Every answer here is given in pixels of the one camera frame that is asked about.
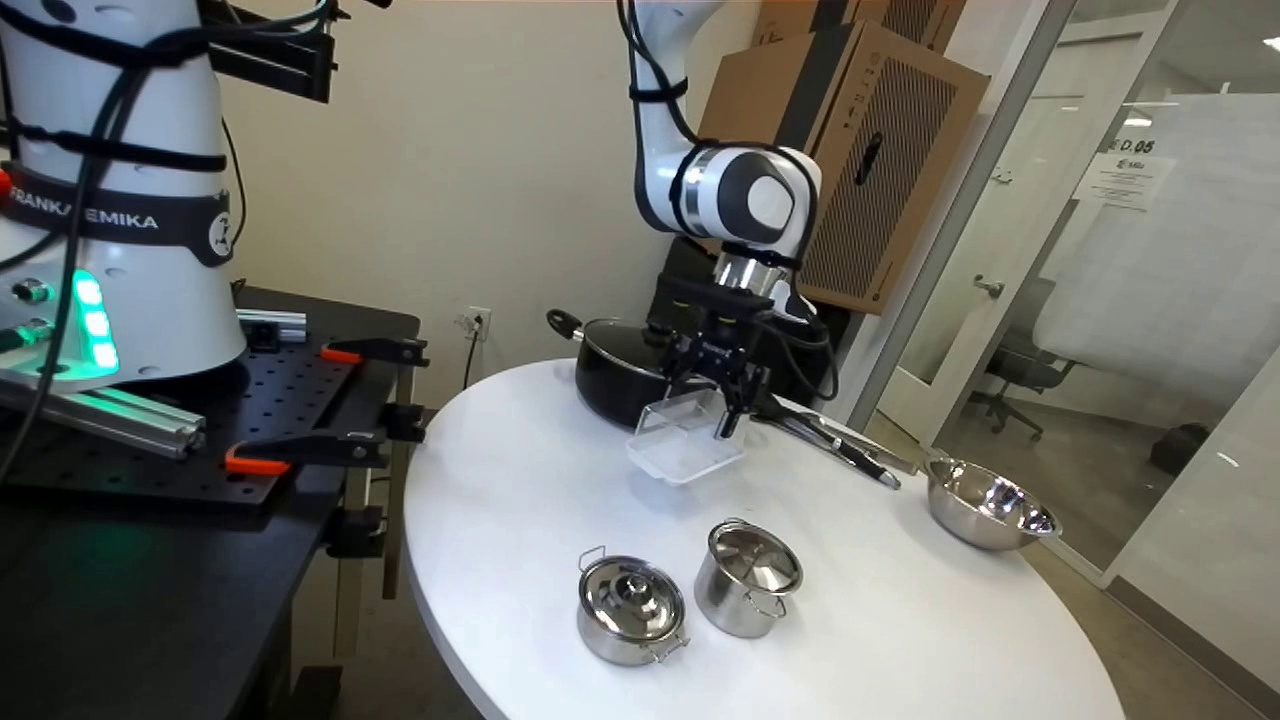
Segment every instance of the black pot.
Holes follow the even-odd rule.
[[[672,393],[672,330],[612,319],[581,322],[565,306],[549,306],[549,322],[581,343],[577,386],[609,423],[638,426],[645,408]]]

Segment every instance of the black workbench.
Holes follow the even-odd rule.
[[[282,293],[247,303],[300,306],[311,335],[418,335],[395,312]],[[328,426],[371,426],[393,380],[362,365]],[[344,476],[304,468],[262,510],[0,494],[0,716],[253,716]]]

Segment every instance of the round white table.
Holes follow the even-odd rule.
[[[1053,589],[931,524],[902,491],[761,423],[697,482],[633,468],[572,359],[501,372],[456,394],[411,461],[406,519],[419,617],[486,716],[549,720],[1121,720],[1118,686]],[[718,631],[691,579],[709,529],[744,517],[786,534],[803,583],[764,638]],[[577,637],[581,555],[645,555],[687,601],[687,646],[612,668]]]

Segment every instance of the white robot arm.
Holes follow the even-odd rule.
[[[702,141],[682,95],[687,43],[724,0],[616,0],[633,64],[638,203],[653,226],[719,239],[719,287],[769,295],[810,319],[791,269],[817,214],[820,169],[780,144]]]
[[[0,383],[191,374],[243,351],[216,67],[328,93],[336,0],[0,0]]]

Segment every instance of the floor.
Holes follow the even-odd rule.
[[[922,453],[885,418],[874,423],[874,435],[902,453]],[[1131,720],[1265,720],[1146,617],[1087,583],[1050,546],[1029,546],[1024,555],[1093,637]],[[476,720],[479,712],[431,653],[411,591],[401,583],[401,601],[381,601],[381,563],[363,563],[362,589],[362,646],[344,660],[334,656],[336,563],[321,555],[295,601],[295,665],[344,665],[339,720]]]
[[[1140,519],[1155,509],[1170,473],[1149,464],[1164,426],[1018,403],[1046,435],[1022,418],[993,433],[985,403],[968,403],[940,435],[940,447],[1022,481],[1069,529],[1069,545],[1097,566],[1108,566]]]

